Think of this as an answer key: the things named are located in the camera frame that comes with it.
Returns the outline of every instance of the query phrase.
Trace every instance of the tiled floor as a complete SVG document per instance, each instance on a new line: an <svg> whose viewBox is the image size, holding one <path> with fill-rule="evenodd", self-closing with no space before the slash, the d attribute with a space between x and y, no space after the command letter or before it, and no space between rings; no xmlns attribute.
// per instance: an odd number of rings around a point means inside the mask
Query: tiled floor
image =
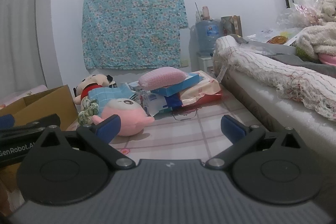
<svg viewBox="0 0 336 224"><path fill-rule="evenodd" d="M225 90L223 98L184 113L157 116L143 132L132 137L117 136L110 145L136 163L140 159L205 162L232 145L221 132L223 115L231 115L247 126L260 124L231 93Z"/></svg>

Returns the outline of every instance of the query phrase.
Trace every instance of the stuffed toy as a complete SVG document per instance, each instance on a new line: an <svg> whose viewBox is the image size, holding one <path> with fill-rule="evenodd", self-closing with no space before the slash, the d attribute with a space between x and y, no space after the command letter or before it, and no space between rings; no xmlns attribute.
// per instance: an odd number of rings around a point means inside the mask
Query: stuffed toy
<svg viewBox="0 0 336 224"><path fill-rule="evenodd" d="M78 114L78 123L80 125L91 124L92 115L97 115L99 112L97 100L88 98L89 91L108 87L112 81L113 77L110 75L90 75L83 79L77 87L73 88L75 95L73 102L75 105L81 106L81 112Z"/></svg>
<svg viewBox="0 0 336 224"><path fill-rule="evenodd" d="M121 119L121 129L118 136L135 135L155 120L154 117L148 117L137 102L121 98L110 100L104 107L101 117L93 115L92 122L99 124L113 114L119 115Z"/></svg>

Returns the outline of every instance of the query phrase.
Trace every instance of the pink cushion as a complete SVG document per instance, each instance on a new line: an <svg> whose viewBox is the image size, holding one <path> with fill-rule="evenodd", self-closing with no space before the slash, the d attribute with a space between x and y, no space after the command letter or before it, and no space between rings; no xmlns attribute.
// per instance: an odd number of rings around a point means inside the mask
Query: pink cushion
<svg viewBox="0 0 336 224"><path fill-rule="evenodd" d="M168 85L181 83L187 73L172 67L164 67L152 70L139 78L139 85L144 90L155 90Z"/></svg>
<svg viewBox="0 0 336 224"><path fill-rule="evenodd" d="M326 65L336 66L336 56L319 54L319 60Z"/></svg>

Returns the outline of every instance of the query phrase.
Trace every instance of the pink plush toy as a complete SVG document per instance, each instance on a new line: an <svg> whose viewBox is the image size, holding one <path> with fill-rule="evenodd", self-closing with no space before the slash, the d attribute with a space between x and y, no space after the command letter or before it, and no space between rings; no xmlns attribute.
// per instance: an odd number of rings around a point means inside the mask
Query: pink plush toy
<svg viewBox="0 0 336 224"><path fill-rule="evenodd" d="M148 117L141 105L137 102L122 98L110 100L104 107L101 117L93 115L92 122L99 124L113 114L119 115L121 119L119 136L135 135L155 120L153 117Z"/></svg>

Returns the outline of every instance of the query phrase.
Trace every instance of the wall hanging fabric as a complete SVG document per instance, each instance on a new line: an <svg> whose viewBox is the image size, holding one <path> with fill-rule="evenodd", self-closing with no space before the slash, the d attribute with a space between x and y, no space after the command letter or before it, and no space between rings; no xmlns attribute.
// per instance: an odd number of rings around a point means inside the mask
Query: wall hanging fabric
<svg viewBox="0 0 336 224"><path fill-rule="evenodd" d="M180 66L184 0L84 0L83 53L87 69Z"/></svg>

